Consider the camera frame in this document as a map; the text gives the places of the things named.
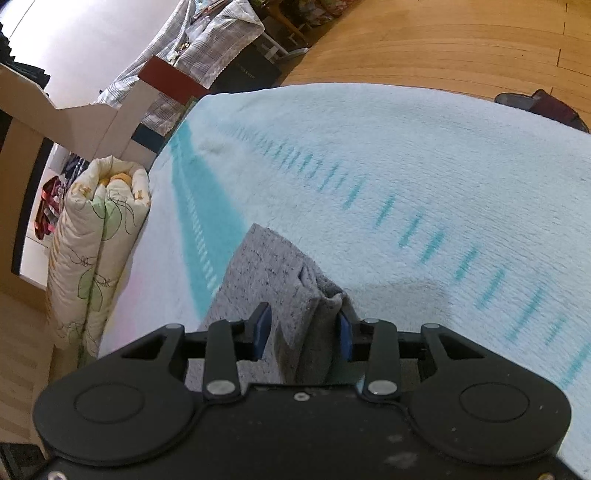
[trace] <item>bed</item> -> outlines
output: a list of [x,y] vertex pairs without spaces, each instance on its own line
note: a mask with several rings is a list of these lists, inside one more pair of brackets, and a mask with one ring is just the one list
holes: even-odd
[[[100,354],[167,323],[197,329],[258,223],[311,256],[360,316],[441,323],[559,385],[573,407],[561,456],[587,476],[589,151],[581,132],[436,90],[205,96],[151,165],[152,208]],[[7,269],[3,288],[9,277],[31,291]]]

